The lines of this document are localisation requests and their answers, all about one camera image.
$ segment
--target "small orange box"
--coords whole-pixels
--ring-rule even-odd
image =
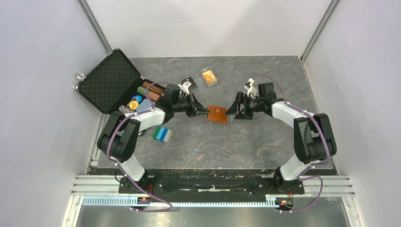
[[[217,84],[217,79],[214,76],[212,70],[208,70],[202,73],[202,79],[205,81],[206,85],[208,87],[211,87],[213,85]]]

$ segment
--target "colorful block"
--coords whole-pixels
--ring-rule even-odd
[[[205,70],[205,72],[202,73],[202,79],[205,81],[208,87],[217,84],[217,79],[214,76],[212,70]]]
[[[156,129],[155,134],[153,134],[153,138],[160,142],[168,142],[168,139],[172,136],[172,134],[173,131],[171,131],[170,129],[166,129],[159,126]]]

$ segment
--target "white wall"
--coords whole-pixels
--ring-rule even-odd
[[[401,1],[341,1],[306,72],[366,226],[401,226]]]
[[[88,0],[128,57],[301,55],[330,0]]]
[[[0,31],[0,226],[60,226],[100,119],[74,74],[104,49],[76,0],[2,0]]]

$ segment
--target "black mounting base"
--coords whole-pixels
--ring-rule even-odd
[[[285,181],[281,176],[280,167],[276,169],[273,176],[273,183],[274,188],[281,193],[287,193],[289,190],[295,192],[297,188],[302,187],[302,182],[299,180]]]
[[[275,188],[274,173],[264,170],[231,169],[175,169],[173,173],[163,169],[147,171],[138,184],[142,189],[171,202],[263,202],[266,194],[287,196],[304,194],[298,182],[291,187]],[[121,194],[141,193],[126,178],[121,179]]]

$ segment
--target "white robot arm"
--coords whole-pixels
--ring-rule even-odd
[[[264,112],[267,115],[277,118],[294,129],[294,151],[295,154],[283,166],[276,170],[277,188],[288,185],[298,179],[313,164],[327,159],[323,142],[319,137],[318,130],[312,124],[305,112],[300,113],[290,108],[289,102],[283,98],[277,98],[272,83],[258,84],[258,89],[252,85],[253,79],[245,84],[247,94],[238,92],[235,102],[227,110],[226,115],[235,114],[235,119],[251,120],[254,112]],[[309,116],[318,123],[324,134],[330,156],[336,154],[337,147],[331,129],[329,117],[324,113]]]
[[[193,93],[189,92],[188,87],[190,85],[189,81],[183,85],[167,85],[163,97],[158,99],[155,107],[151,107],[142,113],[134,113],[112,141],[110,158],[117,161],[134,181],[139,181],[145,173],[145,169],[134,155],[140,132],[152,126],[166,123],[176,112],[185,112],[188,117],[209,113],[208,109],[196,100]],[[132,113],[123,114],[116,111],[110,114],[102,134],[97,140],[98,148],[104,153],[107,153],[107,147],[116,127],[128,115],[132,115]]]

